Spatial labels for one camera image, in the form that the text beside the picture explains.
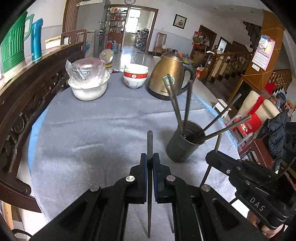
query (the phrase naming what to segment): green pitcher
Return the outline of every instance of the green pitcher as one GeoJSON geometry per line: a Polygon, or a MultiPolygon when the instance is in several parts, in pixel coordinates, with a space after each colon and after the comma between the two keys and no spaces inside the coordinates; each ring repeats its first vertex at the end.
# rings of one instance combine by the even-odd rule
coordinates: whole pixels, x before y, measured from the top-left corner
{"type": "Polygon", "coordinates": [[[24,41],[31,34],[34,14],[27,17],[25,11],[6,34],[1,45],[1,63],[3,72],[7,72],[25,59],[24,41]],[[25,22],[30,20],[28,34],[25,34],[25,22]]]}

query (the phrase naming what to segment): plastic wrap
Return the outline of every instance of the plastic wrap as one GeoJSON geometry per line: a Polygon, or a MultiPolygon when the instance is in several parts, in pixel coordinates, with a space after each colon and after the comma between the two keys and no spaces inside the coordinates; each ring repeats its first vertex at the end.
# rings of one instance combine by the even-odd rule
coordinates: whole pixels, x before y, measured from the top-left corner
{"type": "Polygon", "coordinates": [[[83,58],[73,63],[66,62],[69,78],[77,87],[87,89],[100,86],[105,76],[105,61],[97,58],[83,58]]]}

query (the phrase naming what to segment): shelf with products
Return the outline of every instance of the shelf with products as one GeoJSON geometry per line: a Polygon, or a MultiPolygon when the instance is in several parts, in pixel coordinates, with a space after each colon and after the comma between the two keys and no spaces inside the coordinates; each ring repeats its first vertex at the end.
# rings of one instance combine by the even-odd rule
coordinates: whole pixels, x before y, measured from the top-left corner
{"type": "Polygon", "coordinates": [[[128,14],[127,7],[110,7],[108,13],[108,40],[123,42],[124,29],[128,14]]]}
{"type": "Polygon", "coordinates": [[[148,29],[142,29],[137,32],[135,47],[145,51],[147,39],[149,35],[148,29]]]}

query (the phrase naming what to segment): human hand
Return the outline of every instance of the human hand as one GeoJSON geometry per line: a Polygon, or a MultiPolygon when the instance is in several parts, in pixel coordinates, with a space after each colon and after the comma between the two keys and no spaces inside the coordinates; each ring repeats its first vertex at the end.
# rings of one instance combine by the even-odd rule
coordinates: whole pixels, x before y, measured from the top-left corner
{"type": "MultiPolygon", "coordinates": [[[[247,220],[249,220],[249,222],[251,224],[253,224],[257,229],[259,229],[258,223],[260,223],[260,219],[257,218],[256,215],[254,213],[252,213],[251,211],[248,212],[247,220]]],[[[264,225],[261,230],[262,230],[262,232],[266,233],[265,237],[272,238],[279,231],[281,231],[281,229],[283,228],[283,225],[284,224],[282,224],[281,226],[279,226],[275,230],[270,230],[266,225],[264,225]]]]}

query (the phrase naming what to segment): gold kettle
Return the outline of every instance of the gold kettle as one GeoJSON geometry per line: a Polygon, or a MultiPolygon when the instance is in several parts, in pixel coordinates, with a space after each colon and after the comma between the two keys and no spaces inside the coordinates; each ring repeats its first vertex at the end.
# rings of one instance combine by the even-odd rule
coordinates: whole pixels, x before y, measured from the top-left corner
{"type": "Polygon", "coordinates": [[[190,79],[194,81],[195,71],[193,67],[183,63],[183,58],[178,55],[177,50],[174,49],[171,52],[163,54],[151,73],[148,82],[148,92],[158,99],[170,100],[169,94],[163,83],[163,77],[170,74],[173,80],[172,89],[175,94],[179,95],[183,93],[188,89],[188,84],[182,88],[186,70],[190,72],[190,79]]]}

